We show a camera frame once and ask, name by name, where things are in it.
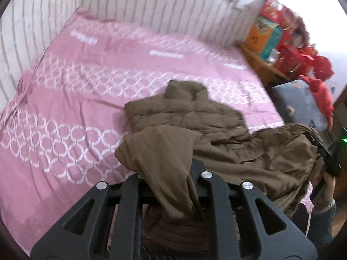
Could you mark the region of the person's right hand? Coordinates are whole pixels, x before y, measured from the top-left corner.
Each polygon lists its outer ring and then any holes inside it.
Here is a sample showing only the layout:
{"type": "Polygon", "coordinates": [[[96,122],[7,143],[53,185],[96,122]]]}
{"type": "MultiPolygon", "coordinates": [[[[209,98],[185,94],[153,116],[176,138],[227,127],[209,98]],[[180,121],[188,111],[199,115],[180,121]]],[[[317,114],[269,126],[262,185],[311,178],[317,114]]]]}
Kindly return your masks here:
{"type": "Polygon", "coordinates": [[[334,198],[336,177],[330,175],[325,167],[322,167],[312,180],[313,192],[310,196],[315,209],[326,207],[334,198]]]}

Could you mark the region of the dark sleeve forearm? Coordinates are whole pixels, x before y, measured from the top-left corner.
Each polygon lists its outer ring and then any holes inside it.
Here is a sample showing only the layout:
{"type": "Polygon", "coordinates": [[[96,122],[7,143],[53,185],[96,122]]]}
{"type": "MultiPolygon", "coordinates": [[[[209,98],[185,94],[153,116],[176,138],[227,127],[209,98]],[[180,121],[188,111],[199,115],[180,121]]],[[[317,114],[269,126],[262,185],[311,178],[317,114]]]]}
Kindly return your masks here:
{"type": "Polygon", "coordinates": [[[334,199],[322,201],[313,208],[307,237],[317,249],[326,247],[333,240],[332,227],[335,213],[336,202],[334,199]]]}

